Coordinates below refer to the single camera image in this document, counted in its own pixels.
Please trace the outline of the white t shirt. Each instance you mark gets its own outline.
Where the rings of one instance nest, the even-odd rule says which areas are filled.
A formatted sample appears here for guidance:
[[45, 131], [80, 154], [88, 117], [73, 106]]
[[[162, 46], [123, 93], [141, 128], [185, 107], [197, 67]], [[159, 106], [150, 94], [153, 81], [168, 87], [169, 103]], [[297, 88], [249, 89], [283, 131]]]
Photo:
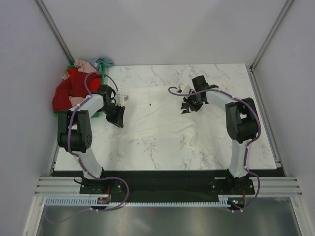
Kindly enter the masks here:
[[225, 111], [208, 103], [197, 112], [184, 114], [183, 98], [172, 95], [166, 86], [124, 88], [126, 95], [123, 128], [116, 128], [115, 138], [178, 138], [185, 135], [190, 145], [219, 145], [227, 134]]

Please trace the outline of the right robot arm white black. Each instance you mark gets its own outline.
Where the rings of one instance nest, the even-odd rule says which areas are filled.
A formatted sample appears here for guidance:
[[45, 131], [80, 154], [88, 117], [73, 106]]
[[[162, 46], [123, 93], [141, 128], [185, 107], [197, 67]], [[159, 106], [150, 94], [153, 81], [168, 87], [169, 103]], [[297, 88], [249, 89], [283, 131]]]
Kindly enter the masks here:
[[193, 87], [180, 84], [177, 89], [178, 93], [185, 95], [181, 110], [184, 114], [197, 112], [202, 105], [212, 103], [225, 111], [226, 129], [232, 139], [229, 178], [225, 181], [225, 187], [230, 193], [238, 193], [243, 188], [241, 178], [249, 174], [247, 162], [250, 145], [261, 134], [254, 100], [250, 97], [236, 98], [217, 85], [209, 85], [204, 76], [193, 78], [192, 84]]

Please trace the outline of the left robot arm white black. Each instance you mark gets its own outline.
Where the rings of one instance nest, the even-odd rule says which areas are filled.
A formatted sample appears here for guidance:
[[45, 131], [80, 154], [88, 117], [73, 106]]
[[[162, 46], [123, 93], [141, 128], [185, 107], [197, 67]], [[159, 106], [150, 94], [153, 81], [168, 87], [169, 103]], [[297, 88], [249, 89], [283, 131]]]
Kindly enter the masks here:
[[108, 85], [101, 85], [99, 91], [90, 91], [73, 108], [59, 112], [57, 143], [77, 160], [84, 178], [92, 179], [91, 188], [96, 193], [104, 193], [108, 181], [92, 150], [91, 118], [95, 113], [103, 112], [109, 123], [123, 128], [127, 101], [128, 95], [115, 92]]

